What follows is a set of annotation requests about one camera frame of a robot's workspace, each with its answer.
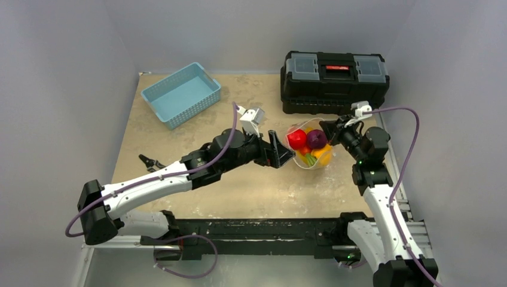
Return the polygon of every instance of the blue plastic basket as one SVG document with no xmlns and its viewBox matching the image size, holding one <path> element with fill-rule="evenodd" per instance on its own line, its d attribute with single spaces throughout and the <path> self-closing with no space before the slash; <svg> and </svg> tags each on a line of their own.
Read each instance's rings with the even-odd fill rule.
<svg viewBox="0 0 507 287">
<path fill-rule="evenodd" d="M 220 100 L 220 84 L 199 63 L 192 63 L 141 92 L 170 130 Z"/>
</svg>

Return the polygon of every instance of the white wall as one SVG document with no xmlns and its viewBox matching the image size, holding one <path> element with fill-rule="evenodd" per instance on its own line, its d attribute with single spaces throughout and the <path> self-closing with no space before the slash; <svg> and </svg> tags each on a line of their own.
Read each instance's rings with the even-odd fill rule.
<svg viewBox="0 0 507 287">
<path fill-rule="evenodd" d="M 64 229 L 111 180 L 138 76 L 101 0 L 1 1 L 0 26 L 0 282 L 69 286 Z"/>
<path fill-rule="evenodd" d="M 105 0 L 140 71 L 279 72 L 291 50 L 389 51 L 416 0 Z"/>
<path fill-rule="evenodd" d="M 505 286 L 507 2 L 418 1 L 387 55 L 386 106 L 421 117 L 405 189 L 444 286 Z M 409 113 L 385 114 L 401 164 Z"/>
</svg>

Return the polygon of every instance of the toy fruit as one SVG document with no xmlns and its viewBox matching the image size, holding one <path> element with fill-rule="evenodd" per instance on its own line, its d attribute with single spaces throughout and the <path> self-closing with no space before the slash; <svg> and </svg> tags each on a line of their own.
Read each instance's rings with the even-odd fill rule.
<svg viewBox="0 0 507 287">
<path fill-rule="evenodd" d="M 300 151 L 296 151 L 296 154 L 298 155 L 298 157 L 303 161 L 303 163 L 305 163 L 307 166 L 309 166 L 308 164 L 308 159 L 306 159 L 306 157 L 304 155 L 302 155 L 300 153 Z"/>
<path fill-rule="evenodd" d="M 287 135 L 287 140 L 292 149 L 298 150 L 306 145 L 306 133 L 301 129 Z"/>
<path fill-rule="evenodd" d="M 310 148 L 323 148 L 327 143 L 326 134 L 321 130 L 312 130 L 306 135 L 306 144 Z"/>
<path fill-rule="evenodd" d="M 298 150 L 302 155 L 306 155 L 308 153 L 311 152 L 311 148 L 309 148 L 307 145 L 305 145 L 304 147 L 300 148 Z"/>
<path fill-rule="evenodd" d="M 304 157 L 306 158 L 306 161 L 308 161 L 307 164 L 309 167 L 312 167 L 317 163 L 317 158 L 311 154 L 306 154 Z"/>
<path fill-rule="evenodd" d="M 326 144 L 321 149 L 313 149 L 311 155 L 319 160 L 319 163 L 323 166 L 327 166 L 332 159 L 332 146 Z"/>
</svg>

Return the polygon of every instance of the black toolbox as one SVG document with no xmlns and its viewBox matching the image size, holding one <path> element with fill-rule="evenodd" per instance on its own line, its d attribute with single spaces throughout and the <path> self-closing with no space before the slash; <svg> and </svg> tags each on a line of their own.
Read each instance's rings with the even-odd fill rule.
<svg viewBox="0 0 507 287">
<path fill-rule="evenodd" d="M 348 114 L 352 103 L 384 103 L 389 76 L 379 54 L 290 51 L 280 70 L 286 114 Z"/>
</svg>

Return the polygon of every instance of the table surface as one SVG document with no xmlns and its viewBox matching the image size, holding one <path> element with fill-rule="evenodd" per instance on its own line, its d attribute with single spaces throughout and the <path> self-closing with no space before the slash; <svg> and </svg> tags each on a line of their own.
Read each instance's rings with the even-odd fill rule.
<svg viewBox="0 0 507 287">
<path fill-rule="evenodd" d="M 280 101 L 279 75 L 214 75 L 222 85 L 221 100 L 174 130 L 159 121 L 141 97 L 141 91 L 167 75 L 142 75 L 130 111 L 113 175 L 113 183 L 147 174 L 139 154 L 170 164 L 210 142 L 232 126 L 232 102 L 265 111 L 259 126 L 265 135 L 275 130 L 282 139 L 295 123 L 332 115 L 287 115 Z M 376 125 L 365 121 L 365 129 Z M 325 169 L 303 170 L 294 162 L 280 169 L 250 163 L 222 175 L 212 185 L 173 194 L 140 206 L 138 210 L 171 210 L 176 218 L 326 218 L 341 212 L 371 212 L 352 182 L 352 157 L 342 146 Z"/>
</svg>

